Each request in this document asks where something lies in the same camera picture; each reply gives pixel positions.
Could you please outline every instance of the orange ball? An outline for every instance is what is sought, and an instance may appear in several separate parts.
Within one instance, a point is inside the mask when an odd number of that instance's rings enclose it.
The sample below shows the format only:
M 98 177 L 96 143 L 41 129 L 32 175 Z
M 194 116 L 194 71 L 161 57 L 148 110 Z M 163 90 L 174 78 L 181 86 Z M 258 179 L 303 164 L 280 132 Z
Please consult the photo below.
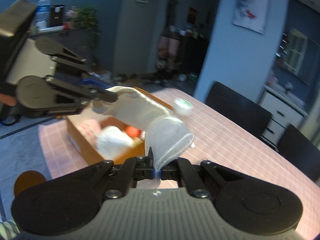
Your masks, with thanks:
M 124 132 L 131 138 L 139 137 L 140 135 L 140 130 L 133 126 L 127 126 Z

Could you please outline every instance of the black chair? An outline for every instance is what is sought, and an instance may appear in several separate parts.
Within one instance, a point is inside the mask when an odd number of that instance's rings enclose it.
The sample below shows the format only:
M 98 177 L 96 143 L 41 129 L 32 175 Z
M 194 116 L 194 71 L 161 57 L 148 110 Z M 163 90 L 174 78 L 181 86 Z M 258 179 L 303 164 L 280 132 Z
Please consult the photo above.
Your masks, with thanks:
M 277 147 L 281 156 L 311 180 L 320 177 L 320 151 L 292 124 L 283 133 Z
M 259 139 L 272 117 L 266 109 L 219 82 L 213 84 L 205 104 Z

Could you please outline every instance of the storage box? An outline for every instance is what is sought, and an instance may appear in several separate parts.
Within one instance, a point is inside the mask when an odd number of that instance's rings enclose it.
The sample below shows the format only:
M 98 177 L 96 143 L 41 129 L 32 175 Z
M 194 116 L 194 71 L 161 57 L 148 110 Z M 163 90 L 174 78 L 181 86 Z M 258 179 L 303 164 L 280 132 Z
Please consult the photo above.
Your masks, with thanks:
M 149 94 L 148 92 L 135 88 L 144 95 L 148 96 L 150 99 L 156 101 L 157 103 L 163 105 L 164 107 L 172 110 L 172 106 L 167 104 L 166 102 L 163 102 L 159 98 L 156 98 L 155 96 Z M 80 133 L 80 131 L 76 128 L 76 125 L 78 123 L 81 123 L 82 121 L 86 119 L 95 119 L 100 123 L 100 126 L 102 128 L 114 125 L 118 127 L 120 130 L 123 130 L 127 124 L 119 121 L 118 119 L 112 117 L 112 116 L 105 116 L 102 114 L 97 114 L 90 107 L 86 108 L 81 114 L 78 115 L 70 115 L 66 117 L 67 120 L 67 127 L 68 127 L 68 133 L 71 136 L 72 140 L 78 147 L 78 150 L 80 151 L 80 154 L 85 159 L 85 161 L 88 163 L 88 165 L 92 165 L 98 162 L 101 162 L 105 160 L 105 158 L 100 155 L 100 153 L 96 150 L 95 147 L 93 147 Z M 126 159 L 135 157 L 135 156 L 145 156 L 145 150 L 144 150 L 144 142 L 137 145 L 134 148 L 129 148 L 122 154 L 120 154 L 116 159 L 114 159 L 115 164 L 121 164 Z

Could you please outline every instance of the green striped cloth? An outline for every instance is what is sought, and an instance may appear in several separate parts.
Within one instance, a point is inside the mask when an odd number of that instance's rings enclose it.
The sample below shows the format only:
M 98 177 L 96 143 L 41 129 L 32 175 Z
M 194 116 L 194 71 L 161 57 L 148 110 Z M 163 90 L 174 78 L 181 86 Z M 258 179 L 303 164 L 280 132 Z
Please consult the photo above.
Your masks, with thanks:
M 17 225 L 12 220 L 0 222 L 0 240 L 14 239 L 19 233 Z

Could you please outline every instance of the canvas art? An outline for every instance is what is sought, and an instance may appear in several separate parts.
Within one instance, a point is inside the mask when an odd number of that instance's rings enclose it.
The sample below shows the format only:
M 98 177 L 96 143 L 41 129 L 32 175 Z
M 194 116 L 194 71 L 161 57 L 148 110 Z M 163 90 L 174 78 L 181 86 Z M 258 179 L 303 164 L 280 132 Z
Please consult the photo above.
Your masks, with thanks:
M 237 0 L 233 24 L 264 34 L 270 0 Z

